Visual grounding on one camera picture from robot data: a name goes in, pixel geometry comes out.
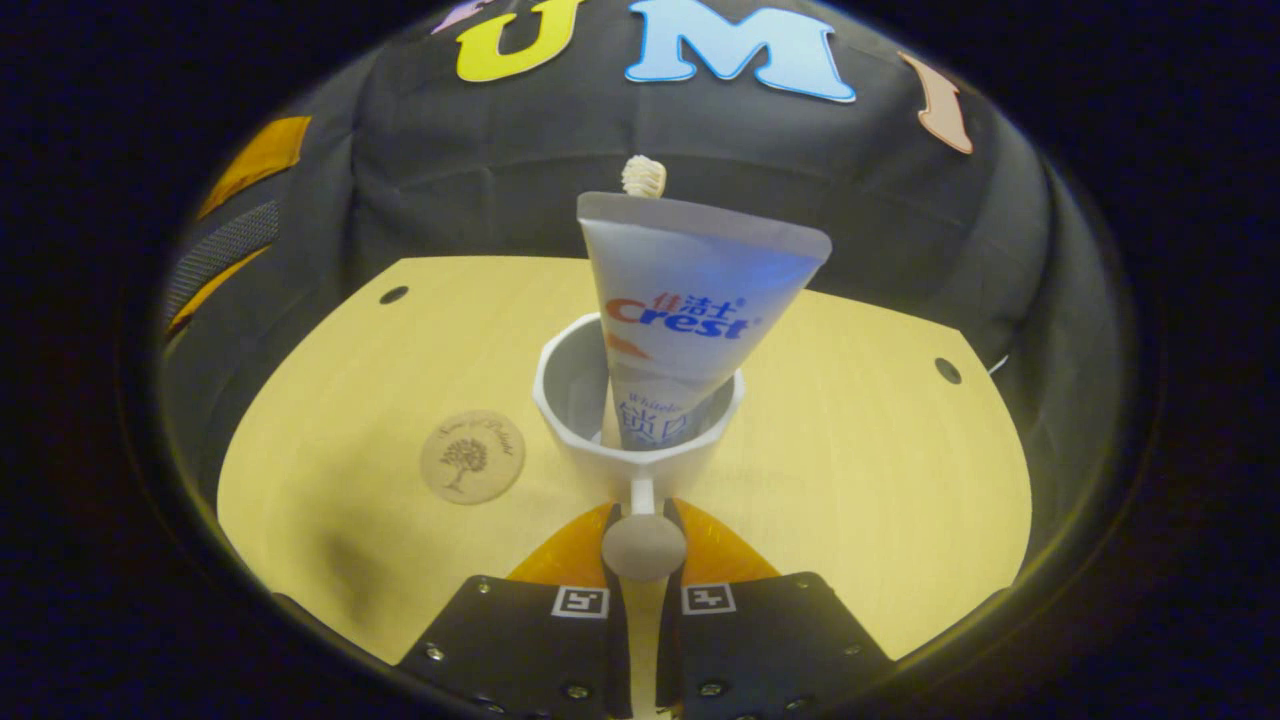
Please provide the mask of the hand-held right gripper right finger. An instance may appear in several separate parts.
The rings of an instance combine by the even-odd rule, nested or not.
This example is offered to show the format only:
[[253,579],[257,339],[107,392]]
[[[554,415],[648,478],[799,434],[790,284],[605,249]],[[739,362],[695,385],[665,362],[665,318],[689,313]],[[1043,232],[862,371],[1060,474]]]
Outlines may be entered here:
[[675,719],[828,719],[893,661],[819,574],[774,569],[698,506],[671,498],[684,533],[655,657],[655,706]]

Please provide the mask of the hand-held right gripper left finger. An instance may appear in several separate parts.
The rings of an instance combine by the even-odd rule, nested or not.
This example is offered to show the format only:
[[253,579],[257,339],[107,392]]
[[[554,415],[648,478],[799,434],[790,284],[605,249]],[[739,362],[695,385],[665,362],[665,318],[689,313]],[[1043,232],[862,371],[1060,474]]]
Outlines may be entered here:
[[398,669],[503,719],[631,719],[628,619],[602,503],[506,577],[472,575]]

